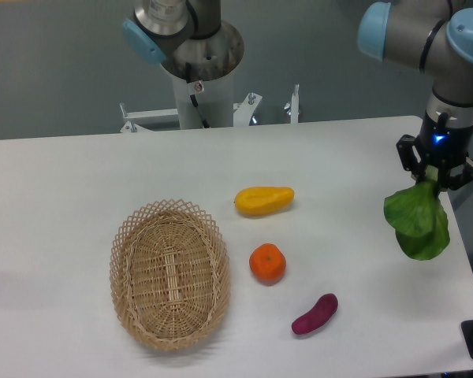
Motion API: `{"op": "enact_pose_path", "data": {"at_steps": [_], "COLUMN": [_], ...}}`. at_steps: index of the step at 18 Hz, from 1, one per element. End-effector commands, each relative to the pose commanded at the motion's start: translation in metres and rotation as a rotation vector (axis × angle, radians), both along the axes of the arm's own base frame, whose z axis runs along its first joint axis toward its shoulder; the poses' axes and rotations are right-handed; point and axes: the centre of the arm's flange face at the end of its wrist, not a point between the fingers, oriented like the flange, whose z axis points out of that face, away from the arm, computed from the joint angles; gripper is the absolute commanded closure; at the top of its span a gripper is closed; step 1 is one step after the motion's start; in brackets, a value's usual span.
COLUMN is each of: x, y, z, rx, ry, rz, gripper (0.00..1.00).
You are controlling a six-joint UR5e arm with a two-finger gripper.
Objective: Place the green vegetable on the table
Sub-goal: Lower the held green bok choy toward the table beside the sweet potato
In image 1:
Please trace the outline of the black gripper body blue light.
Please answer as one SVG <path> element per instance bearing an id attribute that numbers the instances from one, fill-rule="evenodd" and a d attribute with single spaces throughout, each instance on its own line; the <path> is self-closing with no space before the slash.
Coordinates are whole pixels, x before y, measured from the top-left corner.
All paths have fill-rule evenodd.
<path id="1" fill-rule="evenodd" d="M 468 147 L 473 136 L 473 121 L 465 122 L 459 117 L 452 117 L 446 111 L 435 117 L 425 114 L 418 134 L 417 142 L 428 158 L 427 169 L 438 168 L 445 161 L 454 167 L 452 175 L 460 173 L 461 165 L 469 156 Z"/>

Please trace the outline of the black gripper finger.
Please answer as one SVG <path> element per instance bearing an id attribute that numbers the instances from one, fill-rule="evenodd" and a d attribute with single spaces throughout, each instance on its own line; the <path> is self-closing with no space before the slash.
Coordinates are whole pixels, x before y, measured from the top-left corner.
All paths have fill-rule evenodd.
<path id="1" fill-rule="evenodd" d="M 466 184 L 473 181 L 473 160 L 466 156 L 464 162 L 458 165 L 461 168 L 460 173 L 452 175 L 454 167 L 447 165 L 443 161 L 438 168 L 438 190 L 439 191 L 457 191 L 464 187 Z"/>
<path id="2" fill-rule="evenodd" d="M 411 174 L 415 182 L 422 182 L 426 179 L 428 158 L 416 140 L 412 135 L 402 135 L 396 148 L 403 169 Z"/>

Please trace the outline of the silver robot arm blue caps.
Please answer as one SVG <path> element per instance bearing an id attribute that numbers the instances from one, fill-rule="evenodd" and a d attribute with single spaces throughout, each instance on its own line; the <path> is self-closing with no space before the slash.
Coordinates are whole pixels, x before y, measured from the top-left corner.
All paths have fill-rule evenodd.
<path id="1" fill-rule="evenodd" d="M 121 30 L 146 63 L 169 74 L 183 129 L 247 126 L 260 97 L 233 101 L 233 72 L 244 55 L 240 33 L 218 1 L 138 1 Z M 403 168 L 432 176 L 442 191 L 473 180 L 473 8 L 462 1 L 372 4 L 359 23 L 359 50 L 434 78 L 417 136 L 397 142 Z"/>

